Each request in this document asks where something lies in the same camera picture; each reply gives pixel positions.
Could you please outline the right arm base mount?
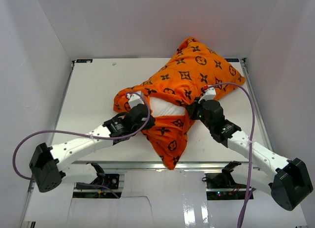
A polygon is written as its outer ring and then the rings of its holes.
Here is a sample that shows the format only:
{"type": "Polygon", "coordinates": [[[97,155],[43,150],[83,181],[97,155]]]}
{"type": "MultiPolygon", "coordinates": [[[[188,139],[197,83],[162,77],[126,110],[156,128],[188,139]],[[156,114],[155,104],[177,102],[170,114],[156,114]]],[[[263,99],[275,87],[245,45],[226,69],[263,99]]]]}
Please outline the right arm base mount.
{"type": "Polygon", "coordinates": [[[227,192],[221,193],[220,191],[217,191],[218,196],[235,195],[241,188],[245,189],[247,186],[246,181],[245,184],[237,184],[232,178],[232,172],[234,172],[235,169],[241,169],[241,166],[242,164],[240,162],[231,161],[220,173],[206,173],[205,177],[202,178],[202,181],[206,183],[207,189],[227,189],[227,192]]]}

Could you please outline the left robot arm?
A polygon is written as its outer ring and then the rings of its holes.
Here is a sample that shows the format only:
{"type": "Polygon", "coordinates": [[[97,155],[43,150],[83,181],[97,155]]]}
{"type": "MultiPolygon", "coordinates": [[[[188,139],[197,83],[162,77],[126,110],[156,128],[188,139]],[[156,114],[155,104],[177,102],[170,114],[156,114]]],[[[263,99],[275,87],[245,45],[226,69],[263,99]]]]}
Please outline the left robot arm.
{"type": "Polygon", "coordinates": [[[129,140],[139,131],[152,128],[155,121],[148,113],[147,106],[138,104],[130,112],[117,114],[82,137],[52,146],[39,144],[29,163],[38,190],[46,193],[62,182],[81,182],[93,188],[101,187],[104,173],[98,164],[89,163],[79,167],[74,162],[92,152],[129,140]]]}

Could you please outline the orange patterned pillowcase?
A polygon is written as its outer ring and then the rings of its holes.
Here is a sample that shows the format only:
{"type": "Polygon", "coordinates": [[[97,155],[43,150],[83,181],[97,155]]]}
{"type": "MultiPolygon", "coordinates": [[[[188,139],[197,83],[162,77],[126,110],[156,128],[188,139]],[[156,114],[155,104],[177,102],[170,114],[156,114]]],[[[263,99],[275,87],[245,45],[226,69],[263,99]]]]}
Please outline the orange patterned pillowcase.
{"type": "MultiPolygon", "coordinates": [[[[219,100],[245,83],[245,77],[222,56],[197,39],[189,37],[177,48],[176,53],[148,80],[119,91],[114,98],[116,112],[131,110],[126,93],[141,91],[150,104],[150,98],[160,98],[186,109],[202,94],[201,88],[215,85],[215,100],[219,100]]],[[[187,142],[187,133],[194,120],[184,116],[160,116],[155,126],[142,133],[168,169],[174,169],[187,142]]]]}

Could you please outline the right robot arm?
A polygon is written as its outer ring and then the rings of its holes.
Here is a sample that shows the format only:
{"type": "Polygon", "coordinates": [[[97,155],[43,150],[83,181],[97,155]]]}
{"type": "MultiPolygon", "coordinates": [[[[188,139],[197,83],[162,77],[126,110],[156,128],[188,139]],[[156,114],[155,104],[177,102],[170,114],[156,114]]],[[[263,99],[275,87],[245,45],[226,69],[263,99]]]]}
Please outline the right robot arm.
{"type": "Polygon", "coordinates": [[[205,125],[217,143],[246,157],[263,171],[254,188],[270,194],[283,209],[292,211],[314,190],[301,159],[290,160],[252,143],[239,126],[225,118],[218,101],[195,98],[186,110],[190,119],[205,125]]]}

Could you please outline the white pillow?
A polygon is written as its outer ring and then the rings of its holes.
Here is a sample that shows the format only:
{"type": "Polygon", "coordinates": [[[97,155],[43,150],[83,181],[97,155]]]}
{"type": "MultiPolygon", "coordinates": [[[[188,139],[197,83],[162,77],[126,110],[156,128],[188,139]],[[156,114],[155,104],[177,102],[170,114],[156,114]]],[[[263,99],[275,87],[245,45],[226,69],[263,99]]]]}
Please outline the white pillow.
{"type": "Polygon", "coordinates": [[[183,107],[176,106],[160,98],[151,97],[150,108],[152,110],[153,117],[185,115],[185,109],[183,107]]]}

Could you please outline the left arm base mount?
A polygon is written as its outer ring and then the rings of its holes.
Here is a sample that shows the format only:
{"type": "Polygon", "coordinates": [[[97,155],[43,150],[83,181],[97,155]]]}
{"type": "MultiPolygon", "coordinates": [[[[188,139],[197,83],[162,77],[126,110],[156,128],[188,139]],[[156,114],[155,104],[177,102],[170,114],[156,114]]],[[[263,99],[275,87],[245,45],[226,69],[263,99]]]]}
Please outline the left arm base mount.
{"type": "Polygon", "coordinates": [[[80,175],[84,176],[94,176],[94,179],[90,182],[90,185],[76,185],[75,188],[78,190],[88,190],[88,189],[99,189],[104,191],[103,187],[96,187],[96,185],[106,186],[111,190],[116,190],[119,188],[120,175],[117,173],[107,173],[104,172],[104,169],[98,163],[86,163],[86,164],[74,164],[79,166],[80,169],[83,169],[83,172],[80,172],[80,175]]]}

